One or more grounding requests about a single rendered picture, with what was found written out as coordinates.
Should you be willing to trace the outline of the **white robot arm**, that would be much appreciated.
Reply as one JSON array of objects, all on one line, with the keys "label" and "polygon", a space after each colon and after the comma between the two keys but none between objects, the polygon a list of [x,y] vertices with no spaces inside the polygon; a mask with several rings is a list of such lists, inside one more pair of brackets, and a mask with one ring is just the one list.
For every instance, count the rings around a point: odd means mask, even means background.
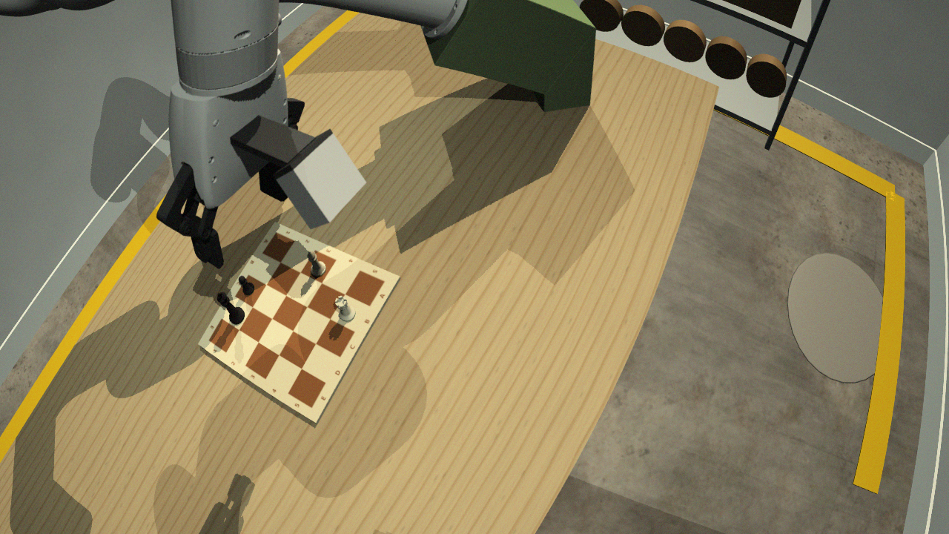
[{"label": "white robot arm", "polygon": [[[113,1],[0,0],[0,15],[90,10]],[[467,1],[171,0],[177,72],[181,82],[196,89],[235,87],[257,78],[277,58],[279,2],[321,4],[417,24],[428,38],[440,39],[460,20]],[[330,223],[366,184],[330,129],[311,136],[258,115],[230,140],[280,166],[274,178],[311,229]]]}]

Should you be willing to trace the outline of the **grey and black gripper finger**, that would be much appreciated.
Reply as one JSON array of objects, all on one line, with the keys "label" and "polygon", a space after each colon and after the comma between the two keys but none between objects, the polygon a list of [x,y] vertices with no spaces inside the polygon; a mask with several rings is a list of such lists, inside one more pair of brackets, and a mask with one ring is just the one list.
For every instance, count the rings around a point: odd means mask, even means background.
[{"label": "grey and black gripper finger", "polygon": [[[288,98],[288,126],[298,131],[297,123],[300,120],[305,103],[294,98]],[[259,186],[261,192],[270,195],[279,202],[285,202],[287,195],[282,191],[279,183],[274,178],[274,173],[280,169],[280,166],[269,162],[259,171]]]},{"label": "grey and black gripper finger", "polygon": [[[213,228],[218,207],[210,210],[205,207],[201,219],[196,216],[199,203],[205,205],[194,186],[192,166],[184,162],[157,210],[156,218],[182,236],[192,237],[196,256],[203,263],[210,263],[220,269],[224,260],[218,233]],[[185,209],[181,214],[184,204]]]}]

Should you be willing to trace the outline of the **brown and cream chessboard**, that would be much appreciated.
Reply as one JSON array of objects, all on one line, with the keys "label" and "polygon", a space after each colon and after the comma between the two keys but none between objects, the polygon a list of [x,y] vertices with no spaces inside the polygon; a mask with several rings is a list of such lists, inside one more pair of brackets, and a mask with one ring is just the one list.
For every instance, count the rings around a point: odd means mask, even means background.
[{"label": "brown and cream chessboard", "polygon": [[[311,273],[309,251],[325,264],[322,276]],[[244,294],[238,277],[228,299],[245,318],[231,323],[221,305],[199,346],[319,423],[400,276],[277,222],[239,276],[254,293]],[[339,317],[339,295],[352,321]]]}]

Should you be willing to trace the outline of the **white bishop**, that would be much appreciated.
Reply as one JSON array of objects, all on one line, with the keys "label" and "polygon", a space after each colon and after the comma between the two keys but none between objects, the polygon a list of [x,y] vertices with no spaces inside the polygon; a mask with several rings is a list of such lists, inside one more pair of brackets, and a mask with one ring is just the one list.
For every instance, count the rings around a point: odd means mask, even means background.
[{"label": "white bishop", "polygon": [[309,251],[307,257],[308,257],[308,260],[311,261],[312,263],[311,273],[313,274],[313,276],[316,276],[316,277],[322,276],[326,270],[325,264],[317,260],[317,256],[315,252]]}]

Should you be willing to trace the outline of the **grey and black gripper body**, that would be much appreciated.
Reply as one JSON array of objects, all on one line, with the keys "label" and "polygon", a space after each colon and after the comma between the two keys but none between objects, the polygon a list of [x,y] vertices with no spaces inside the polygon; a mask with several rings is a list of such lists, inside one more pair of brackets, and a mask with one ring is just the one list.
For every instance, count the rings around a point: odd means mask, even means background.
[{"label": "grey and black gripper body", "polygon": [[[270,75],[271,74],[271,75]],[[232,197],[269,161],[231,144],[230,136],[257,116],[288,126],[288,98],[281,52],[257,78],[223,89],[171,87],[169,141],[173,176],[192,166],[194,185],[207,209]]]}]

